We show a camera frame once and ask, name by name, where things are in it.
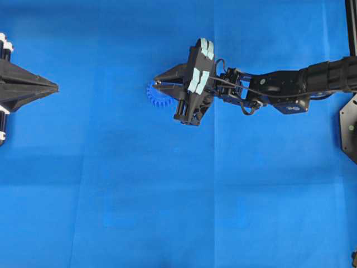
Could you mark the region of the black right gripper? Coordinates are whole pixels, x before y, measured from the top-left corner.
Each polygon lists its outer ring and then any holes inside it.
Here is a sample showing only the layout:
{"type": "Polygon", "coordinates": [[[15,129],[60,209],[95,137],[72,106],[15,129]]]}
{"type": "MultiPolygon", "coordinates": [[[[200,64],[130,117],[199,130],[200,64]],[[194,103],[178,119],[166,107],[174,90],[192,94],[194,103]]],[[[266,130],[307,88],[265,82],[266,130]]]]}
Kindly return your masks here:
{"type": "Polygon", "coordinates": [[[214,74],[214,69],[214,44],[205,38],[199,38],[196,45],[190,47],[187,64],[178,64],[155,76],[156,82],[184,82],[184,86],[163,83],[153,85],[155,89],[177,101],[185,100],[183,106],[178,107],[174,119],[184,125],[198,126],[200,124],[213,102],[213,95],[207,90],[213,87],[209,78],[214,74]]]}

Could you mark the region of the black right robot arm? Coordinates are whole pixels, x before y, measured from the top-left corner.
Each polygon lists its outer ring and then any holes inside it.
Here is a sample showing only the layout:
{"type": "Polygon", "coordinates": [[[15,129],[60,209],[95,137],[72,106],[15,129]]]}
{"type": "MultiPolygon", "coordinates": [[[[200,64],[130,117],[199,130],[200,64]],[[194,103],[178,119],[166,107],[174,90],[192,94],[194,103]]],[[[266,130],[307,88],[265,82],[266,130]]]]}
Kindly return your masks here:
{"type": "Polygon", "coordinates": [[[228,68],[217,74],[214,43],[198,39],[186,63],[157,75],[153,87],[177,100],[174,119],[199,126],[215,98],[241,108],[246,116],[267,105],[283,114],[304,113],[311,101],[338,92],[356,93],[356,56],[325,61],[292,71],[255,75],[228,68]]]}

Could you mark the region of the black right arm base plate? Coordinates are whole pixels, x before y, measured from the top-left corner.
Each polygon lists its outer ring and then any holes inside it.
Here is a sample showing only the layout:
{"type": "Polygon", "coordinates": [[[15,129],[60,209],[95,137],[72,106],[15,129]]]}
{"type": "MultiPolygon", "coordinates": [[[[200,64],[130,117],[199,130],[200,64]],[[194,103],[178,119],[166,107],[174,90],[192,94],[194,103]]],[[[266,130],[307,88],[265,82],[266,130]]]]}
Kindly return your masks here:
{"type": "Polygon", "coordinates": [[[356,164],[356,94],[340,110],[341,149],[356,164]]]}

